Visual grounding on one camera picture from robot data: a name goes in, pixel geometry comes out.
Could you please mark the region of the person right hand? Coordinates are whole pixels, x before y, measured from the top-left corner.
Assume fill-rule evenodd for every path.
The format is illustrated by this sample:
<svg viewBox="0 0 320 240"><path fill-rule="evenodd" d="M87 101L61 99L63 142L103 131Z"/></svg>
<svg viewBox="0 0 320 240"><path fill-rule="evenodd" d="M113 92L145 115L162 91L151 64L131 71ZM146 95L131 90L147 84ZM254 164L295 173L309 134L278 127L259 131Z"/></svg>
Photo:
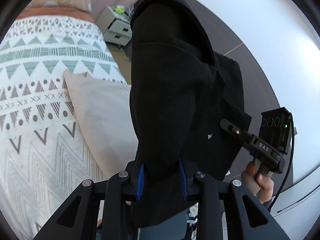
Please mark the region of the person right hand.
<svg viewBox="0 0 320 240"><path fill-rule="evenodd" d="M274 182L271 178L256 171L252 161L241 174L241 181L256 196L260 192L259 201L261 204L267 204L272 199Z"/></svg>

